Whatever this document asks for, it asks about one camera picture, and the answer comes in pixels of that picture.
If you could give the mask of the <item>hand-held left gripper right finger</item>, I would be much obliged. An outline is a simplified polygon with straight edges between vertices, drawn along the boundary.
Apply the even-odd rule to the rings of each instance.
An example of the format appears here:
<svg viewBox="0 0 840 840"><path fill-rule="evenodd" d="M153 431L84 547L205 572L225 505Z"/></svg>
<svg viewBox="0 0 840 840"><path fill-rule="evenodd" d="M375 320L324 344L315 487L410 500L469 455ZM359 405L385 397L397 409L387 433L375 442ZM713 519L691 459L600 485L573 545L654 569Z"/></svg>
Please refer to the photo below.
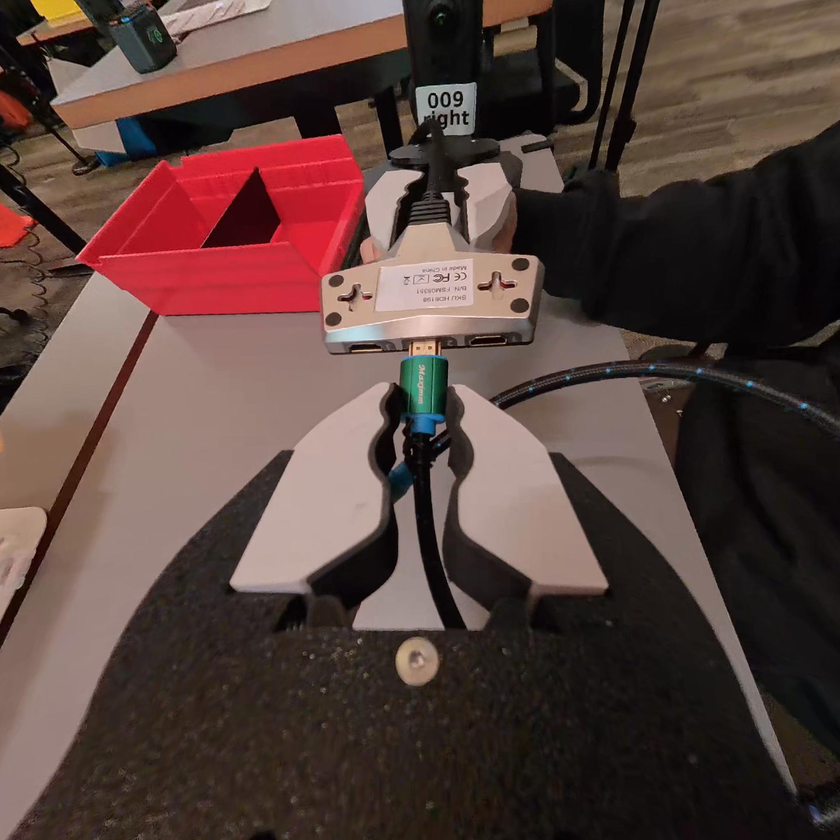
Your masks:
<svg viewBox="0 0 840 840"><path fill-rule="evenodd" d="M593 597L608 581L546 447L466 385L447 392L454 475L443 534L449 580L491 613L546 596Z"/></svg>

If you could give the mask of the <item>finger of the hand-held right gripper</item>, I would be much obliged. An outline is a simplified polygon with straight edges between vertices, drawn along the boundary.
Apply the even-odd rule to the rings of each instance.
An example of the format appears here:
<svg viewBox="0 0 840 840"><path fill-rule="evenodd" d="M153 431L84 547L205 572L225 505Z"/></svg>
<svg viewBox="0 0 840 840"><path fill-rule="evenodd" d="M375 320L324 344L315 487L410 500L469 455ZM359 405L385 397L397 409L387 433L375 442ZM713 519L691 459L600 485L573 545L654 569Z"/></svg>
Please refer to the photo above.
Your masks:
<svg viewBox="0 0 840 840"><path fill-rule="evenodd" d="M518 223L513 186L502 164L481 162L457 170L464 183L463 237L478 252L509 253Z"/></svg>
<svg viewBox="0 0 840 840"><path fill-rule="evenodd" d="M410 187L424 184L425 174L422 171L394 169L381 174L368 192L365 212L369 237L373 237L378 247L385 252L382 259L394 259L402 255L405 235L396 232L399 211Z"/></svg>

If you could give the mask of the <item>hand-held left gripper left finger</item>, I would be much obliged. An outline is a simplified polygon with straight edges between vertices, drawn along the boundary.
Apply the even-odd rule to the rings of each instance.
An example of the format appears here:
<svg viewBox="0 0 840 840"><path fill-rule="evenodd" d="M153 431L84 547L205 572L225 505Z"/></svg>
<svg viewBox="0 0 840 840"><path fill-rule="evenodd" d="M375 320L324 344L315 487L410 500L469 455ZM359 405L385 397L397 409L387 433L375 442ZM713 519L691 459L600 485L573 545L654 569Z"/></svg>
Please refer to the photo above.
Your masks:
<svg viewBox="0 0 840 840"><path fill-rule="evenodd" d="M378 383L296 445L229 580L239 593L332 596L358 607L392 576L389 475L403 393Z"/></svg>

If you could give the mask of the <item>silver port hub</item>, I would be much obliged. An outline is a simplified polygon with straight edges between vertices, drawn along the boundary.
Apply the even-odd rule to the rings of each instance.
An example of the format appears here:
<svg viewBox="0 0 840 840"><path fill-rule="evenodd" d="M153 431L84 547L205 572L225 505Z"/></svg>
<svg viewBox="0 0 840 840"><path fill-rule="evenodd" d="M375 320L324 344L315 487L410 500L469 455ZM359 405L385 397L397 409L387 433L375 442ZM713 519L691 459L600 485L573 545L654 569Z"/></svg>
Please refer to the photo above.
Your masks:
<svg viewBox="0 0 840 840"><path fill-rule="evenodd" d="M331 354L530 344L543 278L534 255L474 250L443 222L409 225L383 259L322 278L324 342Z"/></svg>

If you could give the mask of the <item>red plastic bin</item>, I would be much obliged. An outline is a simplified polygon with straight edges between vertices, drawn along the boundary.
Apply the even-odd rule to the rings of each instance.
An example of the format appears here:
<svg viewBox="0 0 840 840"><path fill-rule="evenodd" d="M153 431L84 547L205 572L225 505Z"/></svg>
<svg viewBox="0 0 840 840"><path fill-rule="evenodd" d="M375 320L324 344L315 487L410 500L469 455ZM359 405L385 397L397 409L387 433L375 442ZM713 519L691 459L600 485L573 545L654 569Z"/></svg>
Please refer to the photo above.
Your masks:
<svg viewBox="0 0 840 840"><path fill-rule="evenodd" d="M319 310L364 209L333 134L158 163L77 260L161 316Z"/></svg>

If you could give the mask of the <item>person's right forearm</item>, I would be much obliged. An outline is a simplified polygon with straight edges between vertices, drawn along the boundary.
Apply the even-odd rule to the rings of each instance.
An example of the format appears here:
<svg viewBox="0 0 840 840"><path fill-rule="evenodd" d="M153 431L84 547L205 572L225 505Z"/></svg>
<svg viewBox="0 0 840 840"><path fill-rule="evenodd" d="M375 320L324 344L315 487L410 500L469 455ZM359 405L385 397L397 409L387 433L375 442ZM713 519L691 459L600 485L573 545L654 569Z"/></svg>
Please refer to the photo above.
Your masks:
<svg viewBox="0 0 840 840"><path fill-rule="evenodd" d="M839 317L839 126L708 181L622 197L588 171L516 191L511 249L593 321L671 340L783 347Z"/></svg>

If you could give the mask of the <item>black tripod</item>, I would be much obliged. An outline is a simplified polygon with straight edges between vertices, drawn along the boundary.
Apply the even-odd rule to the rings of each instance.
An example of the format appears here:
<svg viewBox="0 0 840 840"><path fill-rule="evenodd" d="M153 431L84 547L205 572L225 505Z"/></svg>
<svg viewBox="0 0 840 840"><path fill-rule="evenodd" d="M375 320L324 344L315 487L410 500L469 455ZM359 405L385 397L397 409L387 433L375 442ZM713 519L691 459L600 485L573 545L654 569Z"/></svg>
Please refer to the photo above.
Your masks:
<svg viewBox="0 0 840 840"><path fill-rule="evenodd" d="M602 151L602 142L606 131L607 118L613 104L613 95L620 75L623 52L632 22L635 1L624 1L621 16L616 31L616 41L612 52L609 70L606 76L605 89L601 98L601 110L595 127L595 135L591 148L591 155L587 165L588 170L598 167ZM658 15L659 1L644 1L640 18L635 32L635 41L626 69L621 99L612 122L612 133L605 152L602 168L616 173L628 144L636 131L637 122L634 117L634 105L642 79L650 40L652 38Z"/></svg>

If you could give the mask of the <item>grey table with wooden edge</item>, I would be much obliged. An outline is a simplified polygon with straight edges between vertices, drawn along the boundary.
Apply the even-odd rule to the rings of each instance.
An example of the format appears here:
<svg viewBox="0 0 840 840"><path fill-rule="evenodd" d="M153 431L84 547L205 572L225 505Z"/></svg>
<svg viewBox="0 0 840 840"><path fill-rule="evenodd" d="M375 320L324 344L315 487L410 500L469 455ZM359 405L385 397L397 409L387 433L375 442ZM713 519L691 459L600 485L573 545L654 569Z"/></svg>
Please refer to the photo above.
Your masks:
<svg viewBox="0 0 840 840"><path fill-rule="evenodd" d="M409 75L402 2L271 2L187 35L151 73L112 49L51 105L76 133L137 119L164 156L278 119L303 138L340 133L336 107L373 99L390 153L403 145L394 89Z"/></svg>

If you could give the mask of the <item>person's dark clothing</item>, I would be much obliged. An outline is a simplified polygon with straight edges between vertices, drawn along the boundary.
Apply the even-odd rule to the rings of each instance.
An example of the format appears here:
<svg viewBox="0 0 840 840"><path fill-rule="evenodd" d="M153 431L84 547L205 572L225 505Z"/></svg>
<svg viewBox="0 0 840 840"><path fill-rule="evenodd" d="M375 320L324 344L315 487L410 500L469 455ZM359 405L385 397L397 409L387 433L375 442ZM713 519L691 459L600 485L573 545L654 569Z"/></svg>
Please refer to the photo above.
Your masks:
<svg viewBox="0 0 840 840"><path fill-rule="evenodd" d="M682 417L675 474L753 676L838 756L838 437L707 383Z"/></svg>

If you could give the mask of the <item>blue floor object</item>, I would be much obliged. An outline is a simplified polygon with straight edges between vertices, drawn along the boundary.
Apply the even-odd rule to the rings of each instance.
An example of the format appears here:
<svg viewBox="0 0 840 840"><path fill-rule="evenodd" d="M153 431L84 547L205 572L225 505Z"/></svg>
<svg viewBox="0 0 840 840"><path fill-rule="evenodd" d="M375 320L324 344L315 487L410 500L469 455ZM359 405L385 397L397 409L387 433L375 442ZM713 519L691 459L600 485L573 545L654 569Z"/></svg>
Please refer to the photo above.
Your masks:
<svg viewBox="0 0 840 840"><path fill-rule="evenodd" d="M136 118L124 118L98 126L95 155L101 165L113 167L160 156L151 137Z"/></svg>

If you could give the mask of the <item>dark green device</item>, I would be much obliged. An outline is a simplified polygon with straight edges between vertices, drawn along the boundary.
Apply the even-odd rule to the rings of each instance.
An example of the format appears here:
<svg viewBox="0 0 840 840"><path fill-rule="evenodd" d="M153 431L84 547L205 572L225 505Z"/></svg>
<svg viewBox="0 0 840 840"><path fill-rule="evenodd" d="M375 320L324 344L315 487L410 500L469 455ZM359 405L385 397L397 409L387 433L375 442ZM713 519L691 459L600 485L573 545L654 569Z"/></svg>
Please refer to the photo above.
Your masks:
<svg viewBox="0 0 840 840"><path fill-rule="evenodd" d="M177 46L153 5L133 2L108 21L108 32L130 66L145 75L161 70L177 56Z"/></svg>

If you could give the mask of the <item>white stand base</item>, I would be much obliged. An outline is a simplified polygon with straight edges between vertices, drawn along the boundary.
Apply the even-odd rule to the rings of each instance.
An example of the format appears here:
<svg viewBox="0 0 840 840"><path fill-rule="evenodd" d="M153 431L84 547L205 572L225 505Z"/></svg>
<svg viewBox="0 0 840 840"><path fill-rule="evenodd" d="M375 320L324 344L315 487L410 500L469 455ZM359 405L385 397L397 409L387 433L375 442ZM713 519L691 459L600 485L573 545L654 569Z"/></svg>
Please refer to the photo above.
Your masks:
<svg viewBox="0 0 840 840"><path fill-rule="evenodd" d="M46 511L39 507L1 510L1 617L24 586L47 521Z"/></svg>

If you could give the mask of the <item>orange traffic cone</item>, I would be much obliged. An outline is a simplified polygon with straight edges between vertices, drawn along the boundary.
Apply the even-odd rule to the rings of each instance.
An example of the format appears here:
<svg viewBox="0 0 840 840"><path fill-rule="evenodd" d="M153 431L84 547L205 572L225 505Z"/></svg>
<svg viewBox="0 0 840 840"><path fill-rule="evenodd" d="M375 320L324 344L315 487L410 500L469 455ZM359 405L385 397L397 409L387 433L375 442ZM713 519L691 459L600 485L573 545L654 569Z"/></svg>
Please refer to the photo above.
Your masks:
<svg viewBox="0 0 840 840"><path fill-rule="evenodd" d="M8 206L0 205L0 249L18 245L37 225L30 216L22 215Z"/></svg>

